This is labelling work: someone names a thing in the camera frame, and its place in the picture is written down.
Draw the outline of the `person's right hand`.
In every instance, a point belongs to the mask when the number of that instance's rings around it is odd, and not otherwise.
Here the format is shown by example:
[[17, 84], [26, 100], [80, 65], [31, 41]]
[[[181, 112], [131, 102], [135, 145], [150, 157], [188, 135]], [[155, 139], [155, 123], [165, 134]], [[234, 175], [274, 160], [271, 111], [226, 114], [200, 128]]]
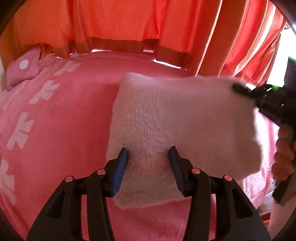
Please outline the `person's right hand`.
[[288, 176], [295, 172], [292, 160], [295, 158], [295, 142], [289, 144], [287, 141], [289, 135], [287, 126], [281, 126], [278, 131], [278, 140], [276, 141], [276, 153], [274, 155], [274, 164], [272, 166], [273, 178], [276, 181], [287, 180]]

